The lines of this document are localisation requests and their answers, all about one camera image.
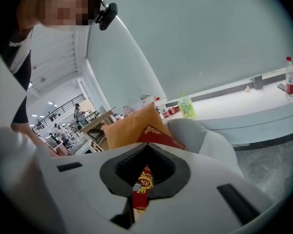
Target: water bottle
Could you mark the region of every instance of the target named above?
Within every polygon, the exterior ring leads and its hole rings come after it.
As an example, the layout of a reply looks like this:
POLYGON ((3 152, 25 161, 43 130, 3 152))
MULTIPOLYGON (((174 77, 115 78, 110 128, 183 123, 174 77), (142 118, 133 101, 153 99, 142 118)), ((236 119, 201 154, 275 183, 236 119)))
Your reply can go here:
POLYGON ((291 57, 287 57, 288 67, 285 71, 287 88, 285 90, 285 94, 288 98, 293 97, 293 65, 291 57))
POLYGON ((170 116, 168 109, 165 105, 165 101, 160 101, 160 98, 156 98, 156 104, 158 107, 158 111, 164 116, 164 118, 168 118, 170 116))
POLYGON ((184 118, 194 118, 195 110, 192 104, 192 100, 190 97, 185 96, 184 93, 180 92, 180 98, 178 100, 178 105, 182 116, 184 118))

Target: red packet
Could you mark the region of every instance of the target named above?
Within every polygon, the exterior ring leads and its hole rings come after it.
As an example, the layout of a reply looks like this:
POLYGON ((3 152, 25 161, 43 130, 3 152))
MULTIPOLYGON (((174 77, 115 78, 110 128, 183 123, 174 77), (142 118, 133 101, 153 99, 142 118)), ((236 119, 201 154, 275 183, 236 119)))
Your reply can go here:
POLYGON ((168 136, 167 134, 161 132, 160 130, 151 125, 147 125, 142 130, 137 142, 153 142, 186 150, 184 144, 174 140, 172 137, 168 136))
MULTIPOLYGON (((174 140, 172 137, 164 134, 157 128, 147 125, 141 132, 137 142, 153 142, 163 144, 171 147, 177 147, 185 150, 184 144, 174 140)), ((140 177, 138 178, 137 184, 141 184, 141 188, 138 191, 132 192, 132 204, 134 209, 135 219, 137 220, 141 214, 147 208, 147 192, 153 187, 152 173, 148 166, 144 168, 140 177)))
POLYGON ((153 187, 152 174, 148 166, 146 166, 137 184, 141 184, 141 188, 133 192, 133 208, 144 211, 147 207, 147 191, 153 187))

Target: white chair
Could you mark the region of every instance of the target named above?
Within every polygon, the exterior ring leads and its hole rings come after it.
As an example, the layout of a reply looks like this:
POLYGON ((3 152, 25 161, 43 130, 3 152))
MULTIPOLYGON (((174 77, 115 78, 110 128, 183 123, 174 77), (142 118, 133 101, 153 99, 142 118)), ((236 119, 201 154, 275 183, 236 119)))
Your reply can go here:
POLYGON ((206 129, 192 119, 172 119, 167 126, 173 138, 184 144, 189 152, 214 158, 243 176, 233 147, 222 135, 206 129))

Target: orange pillow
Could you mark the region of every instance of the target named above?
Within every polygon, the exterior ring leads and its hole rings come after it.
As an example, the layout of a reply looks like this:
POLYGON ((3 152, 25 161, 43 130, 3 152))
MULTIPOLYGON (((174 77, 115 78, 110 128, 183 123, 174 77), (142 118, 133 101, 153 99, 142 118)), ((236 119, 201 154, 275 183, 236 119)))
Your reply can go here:
POLYGON ((154 103, 125 119, 116 121, 111 125, 104 125, 102 129, 109 148, 114 149, 136 143, 140 133, 148 124, 172 137, 169 129, 163 125, 162 119, 154 107, 154 103))

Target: green drink bottle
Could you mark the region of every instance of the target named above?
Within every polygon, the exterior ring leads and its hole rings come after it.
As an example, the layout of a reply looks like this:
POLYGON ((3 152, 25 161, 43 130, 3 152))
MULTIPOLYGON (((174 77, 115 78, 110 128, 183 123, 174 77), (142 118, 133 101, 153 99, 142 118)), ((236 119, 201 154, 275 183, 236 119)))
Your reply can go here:
POLYGON ((185 96, 184 93, 180 92, 180 98, 178 100, 178 105, 182 116, 184 118, 194 118, 195 110, 192 104, 192 100, 190 97, 185 96))

